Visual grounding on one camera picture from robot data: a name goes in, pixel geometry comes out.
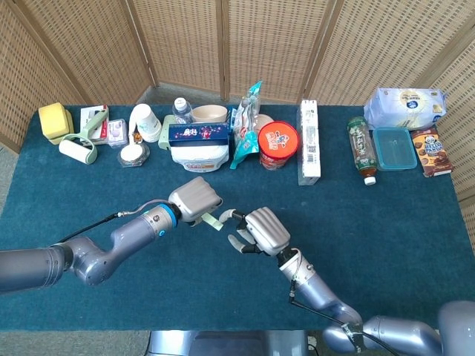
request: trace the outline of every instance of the woven folding screen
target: woven folding screen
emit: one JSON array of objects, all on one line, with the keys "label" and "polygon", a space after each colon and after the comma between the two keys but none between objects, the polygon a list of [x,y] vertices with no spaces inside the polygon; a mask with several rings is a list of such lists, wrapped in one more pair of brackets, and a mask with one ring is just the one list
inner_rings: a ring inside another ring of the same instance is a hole
[{"label": "woven folding screen", "polygon": [[376,87],[410,88],[475,10],[471,0],[347,0],[310,97],[363,105]]},{"label": "woven folding screen", "polygon": [[475,204],[463,207],[462,215],[467,226],[468,236],[470,236],[472,250],[475,253]]},{"label": "woven folding screen", "polygon": [[119,1],[20,2],[95,103],[133,104],[151,84]]},{"label": "woven folding screen", "polygon": [[448,115],[437,127],[455,165],[457,194],[475,193],[475,41],[433,84],[448,95]]},{"label": "woven folding screen", "polygon": [[131,2],[161,82],[220,91],[214,0]]},{"label": "woven folding screen", "polygon": [[51,102],[79,104],[38,45],[0,2],[0,141],[19,152],[30,118]]},{"label": "woven folding screen", "polygon": [[231,93],[243,95],[263,79],[263,97],[296,102],[328,3],[230,0]]}]

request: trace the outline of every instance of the plastic bag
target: plastic bag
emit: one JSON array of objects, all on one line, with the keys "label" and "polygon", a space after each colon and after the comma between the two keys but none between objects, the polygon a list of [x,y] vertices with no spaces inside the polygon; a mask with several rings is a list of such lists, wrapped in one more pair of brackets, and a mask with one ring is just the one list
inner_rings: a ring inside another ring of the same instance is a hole
[{"label": "plastic bag", "polygon": [[445,96],[439,89],[377,88],[364,106],[370,130],[407,128],[424,130],[447,113]]},{"label": "plastic bag", "polygon": [[259,93],[261,83],[255,83],[241,99],[239,108],[233,110],[231,117],[232,132],[235,141],[235,154],[231,163],[231,169],[236,169],[239,163],[244,161],[248,154],[259,152],[258,135],[254,132],[254,120],[259,114],[261,101]]}]

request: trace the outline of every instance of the tan bowl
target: tan bowl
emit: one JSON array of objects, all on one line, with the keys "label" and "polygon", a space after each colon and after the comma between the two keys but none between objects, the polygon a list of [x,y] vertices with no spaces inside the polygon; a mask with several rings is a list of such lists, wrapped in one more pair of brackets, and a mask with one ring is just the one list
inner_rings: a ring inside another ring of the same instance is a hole
[{"label": "tan bowl", "polygon": [[272,117],[264,113],[260,113],[256,119],[254,119],[254,132],[259,136],[259,131],[269,122],[274,121]]},{"label": "tan bowl", "polygon": [[220,105],[199,106],[191,112],[194,122],[225,122],[228,109]]}]

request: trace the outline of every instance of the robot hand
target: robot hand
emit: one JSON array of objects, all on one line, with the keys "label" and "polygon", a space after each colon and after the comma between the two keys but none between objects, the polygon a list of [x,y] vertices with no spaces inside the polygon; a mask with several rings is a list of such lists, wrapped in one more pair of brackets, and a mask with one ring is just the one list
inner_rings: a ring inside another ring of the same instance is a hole
[{"label": "robot hand", "polygon": [[243,214],[236,209],[224,211],[220,215],[220,223],[225,223],[229,218],[239,221],[237,233],[248,242],[240,242],[234,235],[229,235],[231,245],[241,254],[260,254],[275,256],[283,251],[290,241],[290,234],[279,219],[267,207],[254,210],[250,214]]}]

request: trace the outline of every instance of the plastic water bottle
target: plastic water bottle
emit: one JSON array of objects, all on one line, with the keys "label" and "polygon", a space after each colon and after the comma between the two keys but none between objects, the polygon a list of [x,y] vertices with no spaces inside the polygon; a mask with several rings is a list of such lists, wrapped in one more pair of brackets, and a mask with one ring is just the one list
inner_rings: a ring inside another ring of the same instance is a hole
[{"label": "plastic water bottle", "polygon": [[173,106],[173,115],[177,124],[190,124],[193,122],[191,105],[185,98],[176,98]]}]

